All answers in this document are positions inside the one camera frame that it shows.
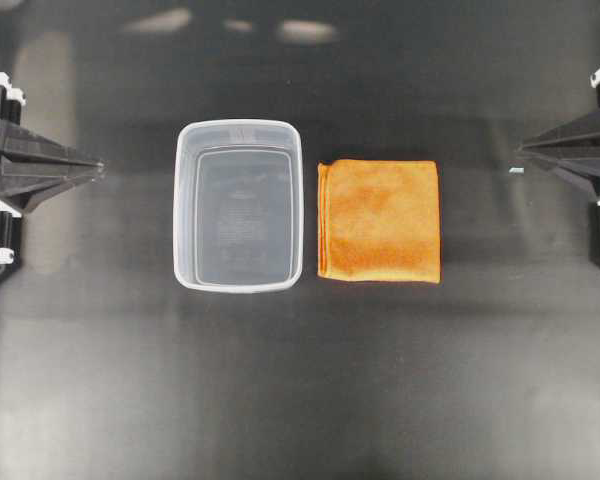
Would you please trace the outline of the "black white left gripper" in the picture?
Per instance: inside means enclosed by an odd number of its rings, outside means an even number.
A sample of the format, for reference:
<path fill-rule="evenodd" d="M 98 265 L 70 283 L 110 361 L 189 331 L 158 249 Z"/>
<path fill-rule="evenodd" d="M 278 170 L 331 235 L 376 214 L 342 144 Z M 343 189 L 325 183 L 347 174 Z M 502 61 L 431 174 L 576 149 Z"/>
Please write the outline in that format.
<path fill-rule="evenodd" d="M 0 121 L 19 123 L 25 104 L 23 92 L 0 72 Z M 22 215 L 63 192 L 100 179 L 104 163 L 13 123 L 0 123 L 0 152 L 10 159 L 46 162 L 0 164 L 1 283 L 21 265 Z"/>

